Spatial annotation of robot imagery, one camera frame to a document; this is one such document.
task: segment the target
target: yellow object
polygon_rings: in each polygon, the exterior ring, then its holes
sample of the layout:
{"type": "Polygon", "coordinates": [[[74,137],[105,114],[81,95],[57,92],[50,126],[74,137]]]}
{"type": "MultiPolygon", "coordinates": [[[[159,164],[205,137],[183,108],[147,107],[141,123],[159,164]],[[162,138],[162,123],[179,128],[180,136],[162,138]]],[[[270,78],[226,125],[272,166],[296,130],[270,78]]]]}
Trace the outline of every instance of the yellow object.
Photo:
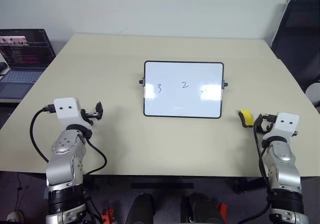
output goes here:
{"type": "Polygon", "coordinates": [[[250,110],[241,109],[238,114],[244,128],[252,128],[254,126],[255,121],[252,118],[250,110]]]}

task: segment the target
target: table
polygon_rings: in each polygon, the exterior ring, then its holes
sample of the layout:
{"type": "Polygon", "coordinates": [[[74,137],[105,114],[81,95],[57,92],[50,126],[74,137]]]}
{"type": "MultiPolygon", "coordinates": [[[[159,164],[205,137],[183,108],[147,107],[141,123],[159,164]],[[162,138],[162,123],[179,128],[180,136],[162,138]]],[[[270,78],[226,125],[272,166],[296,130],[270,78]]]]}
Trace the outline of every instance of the table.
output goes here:
{"type": "MultiPolygon", "coordinates": [[[[252,128],[238,110],[295,113],[292,140],[302,176],[320,176],[320,116],[285,65],[264,40],[75,34],[41,75],[0,130],[0,170],[44,173],[29,126],[33,115],[54,99],[78,97],[82,108],[104,113],[94,120],[91,142],[105,153],[105,175],[259,176],[252,128]],[[229,86],[220,119],[146,117],[139,80],[144,62],[223,62],[229,86]]],[[[61,133],[55,114],[42,113],[34,136],[47,158],[61,133]]],[[[84,171],[103,163],[89,146],[84,171]]]]}

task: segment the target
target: handwritten number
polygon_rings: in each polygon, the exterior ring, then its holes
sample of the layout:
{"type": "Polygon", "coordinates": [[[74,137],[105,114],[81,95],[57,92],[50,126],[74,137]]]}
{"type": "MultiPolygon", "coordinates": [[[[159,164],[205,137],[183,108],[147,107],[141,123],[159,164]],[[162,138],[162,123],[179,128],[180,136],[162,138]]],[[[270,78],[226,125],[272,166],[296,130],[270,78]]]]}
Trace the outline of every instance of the handwritten number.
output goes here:
{"type": "Polygon", "coordinates": [[[182,88],[187,88],[188,87],[188,85],[187,85],[187,83],[185,81],[183,81],[181,83],[183,83],[183,87],[182,88]]]}

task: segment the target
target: laptop screen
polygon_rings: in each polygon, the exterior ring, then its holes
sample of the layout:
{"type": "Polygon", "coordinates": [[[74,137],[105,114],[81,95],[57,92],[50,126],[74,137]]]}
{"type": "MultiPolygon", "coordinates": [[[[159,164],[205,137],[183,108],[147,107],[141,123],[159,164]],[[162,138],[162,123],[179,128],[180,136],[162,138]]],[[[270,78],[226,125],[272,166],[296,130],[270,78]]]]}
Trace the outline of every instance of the laptop screen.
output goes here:
{"type": "Polygon", "coordinates": [[[45,69],[56,57],[44,29],[0,29],[0,53],[10,68],[45,69]]]}

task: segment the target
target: whiteboard stand knob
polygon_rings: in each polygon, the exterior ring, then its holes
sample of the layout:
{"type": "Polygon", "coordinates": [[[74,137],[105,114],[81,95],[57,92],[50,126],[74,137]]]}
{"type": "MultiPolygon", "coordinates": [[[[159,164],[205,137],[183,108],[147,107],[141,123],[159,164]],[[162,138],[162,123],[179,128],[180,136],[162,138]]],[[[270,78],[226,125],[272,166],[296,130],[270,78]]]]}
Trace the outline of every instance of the whiteboard stand knob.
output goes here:
{"type": "Polygon", "coordinates": [[[142,84],[143,87],[145,86],[145,78],[144,77],[142,77],[142,80],[139,80],[139,84],[142,84]]]}
{"type": "Polygon", "coordinates": [[[228,82],[225,82],[225,80],[222,81],[222,89],[225,89],[225,87],[228,86],[228,82]]]}

